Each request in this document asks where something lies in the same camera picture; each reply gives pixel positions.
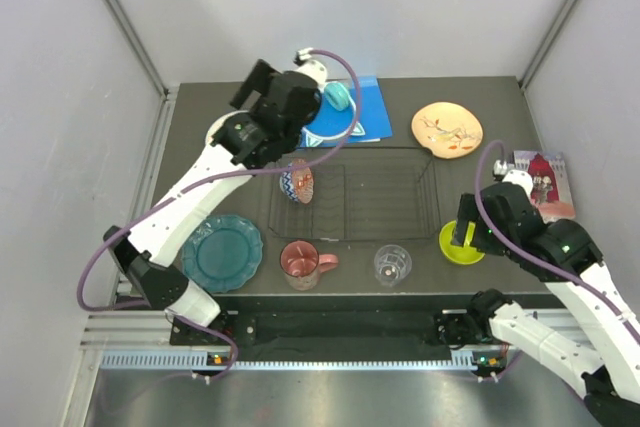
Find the lime green bowl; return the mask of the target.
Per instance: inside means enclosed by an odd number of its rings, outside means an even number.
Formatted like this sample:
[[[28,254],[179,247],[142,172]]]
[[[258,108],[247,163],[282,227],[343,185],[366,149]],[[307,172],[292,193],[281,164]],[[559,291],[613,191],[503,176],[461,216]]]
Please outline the lime green bowl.
[[[444,257],[450,262],[462,266],[469,266],[480,262],[485,257],[485,254],[471,245],[475,233],[475,223],[470,222],[468,224],[461,246],[452,243],[455,227],[456,221],[452,220],[446,223],[440,230],[438,242]]]

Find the patterned blue red bowl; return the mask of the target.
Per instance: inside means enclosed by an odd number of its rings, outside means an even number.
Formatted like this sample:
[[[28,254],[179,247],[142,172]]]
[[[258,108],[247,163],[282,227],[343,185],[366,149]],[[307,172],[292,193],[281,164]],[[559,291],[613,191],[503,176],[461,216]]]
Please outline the patterned blue red bowl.
[[[280,175],[280,190],[293,202],[309,204],[314,195],[314,177],[311,169],[306,167],[304,159],[299,158],[293,159],[288,166],[294,167],[294,170]]]

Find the black wire dish rack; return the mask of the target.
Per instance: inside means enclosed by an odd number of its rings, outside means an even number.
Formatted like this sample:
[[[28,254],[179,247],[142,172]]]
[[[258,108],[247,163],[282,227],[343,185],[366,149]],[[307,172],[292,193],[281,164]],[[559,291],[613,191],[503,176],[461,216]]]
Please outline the black wire dish rack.
[[[441,227],[432,154],[401,147],[348,147],[311,169],[314,193],[302,204],[271,180],[268,229],[313,241],[426,240]]]

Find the white watermelon pattern plate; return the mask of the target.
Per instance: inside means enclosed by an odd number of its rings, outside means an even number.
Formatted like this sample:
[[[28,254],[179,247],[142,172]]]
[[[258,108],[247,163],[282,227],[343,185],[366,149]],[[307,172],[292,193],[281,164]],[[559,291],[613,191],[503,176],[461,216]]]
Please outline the white watermelon pattern plate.
[[[239,114],[244,114],[244,113],[246,113],[246,110],[228,112],[220,116],[218,119],[216,119],[207,130],[207,133],[205,135],[205,144],[210,145],[213,142],[216,132],[223,126],[223,124],[227,119],[233,118]]]

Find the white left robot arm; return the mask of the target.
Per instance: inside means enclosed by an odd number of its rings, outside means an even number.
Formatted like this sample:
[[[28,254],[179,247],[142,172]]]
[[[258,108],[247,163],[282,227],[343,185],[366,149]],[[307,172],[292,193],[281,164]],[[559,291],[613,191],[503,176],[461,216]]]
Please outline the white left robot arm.
[[[179,316],[205,343],[226,334],[213,297],[175,265],[179,250],[205,218],[235,190],[292,152],[317,116],[327,69],[312,57],[279,72],[259,60],[236,91],[231,112],[209,128],[193,165],[136,225],[111,227],[104,242],[141,305]]]

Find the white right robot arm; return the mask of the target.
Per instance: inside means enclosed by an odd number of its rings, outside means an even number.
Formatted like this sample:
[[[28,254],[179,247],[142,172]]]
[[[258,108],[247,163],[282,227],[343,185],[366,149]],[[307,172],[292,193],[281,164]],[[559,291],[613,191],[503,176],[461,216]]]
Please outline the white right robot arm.
[[[460,197],[447,244],[503,256],[537,278],[566,307],[589,343],[582,345],[487,289],[471,297],[458,331],[442,320],[441,340],[516,347],[559,377],[602,426],[639,423],[639,321],[615,286],[604,256],[577,222],[547,223],[530,202],[531,176],[512,169]]]

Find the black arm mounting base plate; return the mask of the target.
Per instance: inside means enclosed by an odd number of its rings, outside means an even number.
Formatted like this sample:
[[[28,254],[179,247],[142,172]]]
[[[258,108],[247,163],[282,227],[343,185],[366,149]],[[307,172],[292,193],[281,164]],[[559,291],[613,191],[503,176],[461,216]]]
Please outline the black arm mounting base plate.
[[[411,339],[454,348],[493,342],[465,313],[429,311],[225,312],[208,328],[241,347],[279,339]]]

